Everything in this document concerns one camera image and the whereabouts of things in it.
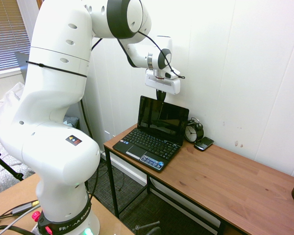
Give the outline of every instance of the black laptop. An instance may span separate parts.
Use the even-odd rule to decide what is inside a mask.
[[[141,96],[137,128],[113,148],[161,171],[183,144],[189,110]]]

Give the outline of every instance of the black alarm clock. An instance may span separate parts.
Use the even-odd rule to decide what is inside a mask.
[[[202,139],[204,136],[204,127],[195,117],[192,117],[187,122],[185,129],[185,138],[188,142],[195,142]]]

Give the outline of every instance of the green light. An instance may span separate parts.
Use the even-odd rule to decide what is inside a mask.
[[[90,228],[84,230],[85,235],[94,235]]]

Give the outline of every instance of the black phone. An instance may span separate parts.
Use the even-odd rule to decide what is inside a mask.
[[[212,145],[214,143],[214,141],[208,137],[204,137],[200,140],[197,140],[195,142],[194,147],[197,148],[200,151],[204,151],[205,149],[207,149],[210,145]]]

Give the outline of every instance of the gray carpet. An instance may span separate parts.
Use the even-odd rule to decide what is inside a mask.
[[[95,196],[109,211],[114,213],[107,166],[103,159],[101,159],[98,170],[99,177]],[[113,176],[118,207],[121,208],[142,186],[115,167]],[[96,173],[88,180],[90,192],[94,188],[95,180]],[[162,235],[212,235],[211,232],[158,196],[153,193],[147,194],[146,190],[120,214],[120,220],[131,230],[135,228],[135,225],[142,226],[160,221],[159,227]],[[150,229],[142,230],[141,234],[146,234]]]

